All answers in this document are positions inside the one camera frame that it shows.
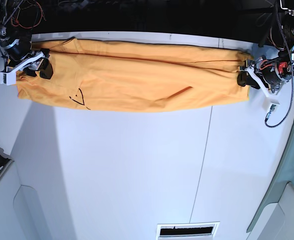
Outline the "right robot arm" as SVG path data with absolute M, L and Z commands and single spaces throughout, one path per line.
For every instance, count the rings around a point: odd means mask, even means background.
M 36 8 L 36 17 L 31 26 L 23 26 L 18 20 L 25 3 L 28 3 L 28 7 Z M 50 50 L 32 49 L 31 32 L 44 19 L 43 9 L 35 0 L 0 0 L 0 55 L 3 59 L 1 84 L 14 85 L 17 72 L 46 80 L 53 76 Z

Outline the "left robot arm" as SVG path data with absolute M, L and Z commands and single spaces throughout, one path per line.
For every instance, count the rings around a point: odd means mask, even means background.
M 237 83 L 241 87 L 270 90 L 274 94 L 294 76 L 294 0 L 276 0 L 270 10 L 261 8 L 248 12 L 271 14 L 258 47 L 271 44 L 278 50 L 278 56 L 267 59 L 263 55 L 258 60 L 246 61 Z

